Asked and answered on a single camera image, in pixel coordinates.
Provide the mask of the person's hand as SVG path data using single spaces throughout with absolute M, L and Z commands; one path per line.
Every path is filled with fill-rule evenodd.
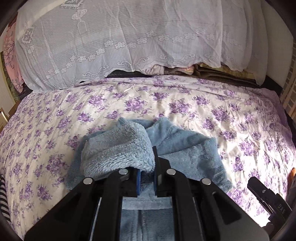
M 288 186 L 287 186 L 287 197 L 286 202 L 294 209 L 295 207 L 295 200 L 296 200 L 296 170 L 292 168 L 291 172 L 288 175 Z

